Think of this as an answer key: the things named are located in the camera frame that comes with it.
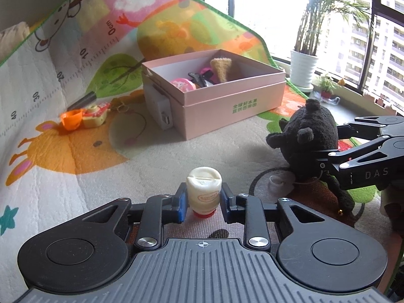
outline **black plush toy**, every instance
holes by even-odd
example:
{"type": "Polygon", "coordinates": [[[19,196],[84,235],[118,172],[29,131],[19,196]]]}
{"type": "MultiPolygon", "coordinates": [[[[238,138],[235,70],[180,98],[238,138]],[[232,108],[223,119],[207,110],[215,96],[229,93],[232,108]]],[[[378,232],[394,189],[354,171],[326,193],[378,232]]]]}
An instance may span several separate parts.
{"type": "Polygon", "coordinates": [[[339,182],[328,172],[322,171],[311,152],[337,149],[338,131],[330,111],[316,99],[308,99],[306,105],[297,110],[289,121],[279,120],[282,133],[270,133],[266,140],[272,148],[280,148],[289,163],[297,182],[314,177],[327,183],[330,191],[338,199],[339,208],[349,214],[354,208],[351,195],[341,190],[339,182]]]}

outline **play mat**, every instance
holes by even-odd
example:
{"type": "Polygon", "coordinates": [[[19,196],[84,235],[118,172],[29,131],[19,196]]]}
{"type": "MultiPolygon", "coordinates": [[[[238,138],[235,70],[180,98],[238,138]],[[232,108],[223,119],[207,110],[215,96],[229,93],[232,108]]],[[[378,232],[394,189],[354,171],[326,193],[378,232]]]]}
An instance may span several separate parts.
{"type": "MultiPolygon", "coordinates": [[[[27,239],[119,197],[141,203],[174,194],[199,166],[217,169],[234,193],[265,202],[289,195],[391,250],[393,234],[375,187],[351,191],[354,218],[338,216],[328,189],[320,182],[293,185],[280,151],[266,144],[279,118],[304,104],[292,85],[281,107],[193,140],[158,128],[145,107],[141,63],[217,48],[276,67],[256,33],[200,0],[66,0],[0,66],[1,303],[26,290],[16,262],[27,239]],[[90,91],[98,102],[120,97],[129,110],[111,112],[98,128],[65,132],[60,113],[90,91]],[[273,174],[286,181],[282,189],[268,187],[273,174]]],[[[351,146],[340,142],[341,149],[351,146]]],[[[242,238],[242,226],[225,224],[219,212],[203,220],[189,211],[185,223],[166,226],[165,234],[242,238]]]]}

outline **pink box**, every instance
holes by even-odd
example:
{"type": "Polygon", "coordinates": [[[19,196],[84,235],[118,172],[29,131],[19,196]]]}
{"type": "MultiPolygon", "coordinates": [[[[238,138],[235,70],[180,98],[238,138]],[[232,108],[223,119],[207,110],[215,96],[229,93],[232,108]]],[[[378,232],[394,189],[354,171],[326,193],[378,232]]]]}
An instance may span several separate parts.
{"type": "Polygon", "coordinates": [[[225,50],[144,62],[142,78],[144,85],[154,86],[170,99],[174,127],[186,140],[279,107],[285,87],[285,72],[225,50]],[[232,60],[229,82],[185,93],[170,83],[189,78],[189,72],[199,72],[220,57],[232,60]]]}

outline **metal screw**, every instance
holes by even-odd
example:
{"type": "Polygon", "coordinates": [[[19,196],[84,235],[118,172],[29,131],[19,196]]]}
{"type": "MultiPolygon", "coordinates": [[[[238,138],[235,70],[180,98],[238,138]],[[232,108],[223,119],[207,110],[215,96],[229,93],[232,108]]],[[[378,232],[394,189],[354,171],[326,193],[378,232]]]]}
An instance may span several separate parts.
{"type": "Polygon", "coordinates": [[[268,245],[268,239],[264,238],[264,237],[252,237],[250,238],[250,240],[248,241],[249,244],[251,246],[254,247],[264,247],[268,245]]]}
{"type": "Polygon", "coordinates": [[[142,247],[153,247],[157,244],[157,240],[152,237],[143,237],[137,241],[137,244],[142,247]]]}

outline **small potted plant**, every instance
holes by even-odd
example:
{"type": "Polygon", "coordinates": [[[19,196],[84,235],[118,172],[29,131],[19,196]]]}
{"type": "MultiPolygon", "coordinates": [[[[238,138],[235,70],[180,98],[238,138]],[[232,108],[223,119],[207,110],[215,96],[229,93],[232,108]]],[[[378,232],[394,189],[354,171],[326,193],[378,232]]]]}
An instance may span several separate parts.
{"type": "Polygon", "coordinates": [[[321,96],[324,99],[330,99],[331,95],[334,93],[333,89],[337,87],[337,84],[333,81],[333,79],[328,75],[324,74],[320,76],[320,81],[318,82],[318,86],[321,89],[321,96]]]}

